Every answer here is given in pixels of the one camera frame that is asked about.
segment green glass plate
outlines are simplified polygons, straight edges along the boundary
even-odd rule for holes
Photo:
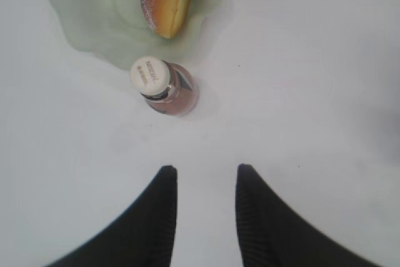
[[[72,47],[92,52],[129,69],[139,57],[176,60],[190,53],[204,17],[221,0],[192,0],[181,32],[171,40],[154,34],[144,19],[140,0],[50,0]]]

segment black object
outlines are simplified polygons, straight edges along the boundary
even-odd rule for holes
[[[240,165],[236,227],[244,267],[376,267],[296,214],[250,165]]]
[[[168,267],[174,247],[177,171],[165,166],[104,231],[49,267]]]

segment bottle cap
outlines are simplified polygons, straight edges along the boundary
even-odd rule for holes
[[[166,90],[171,75],[166,63],[152,56],[138,59],[131,68],[132,85],[140,93],[155,96]]]

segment white table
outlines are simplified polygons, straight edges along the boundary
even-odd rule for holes
[[[0,0],[0,266],[42,266],[179,173],[173,267],[241,266],[236,167],[317,228],[400,263],[400,0],[224,0],[181,63],[183,119],[66,42],[48,0]]]

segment pink bottle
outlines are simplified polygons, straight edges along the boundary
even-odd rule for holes
[[[161,114],[182,116],[196,105],[196,84],[180,65],[145,56],[133,64],[131,82],[147,104]]]

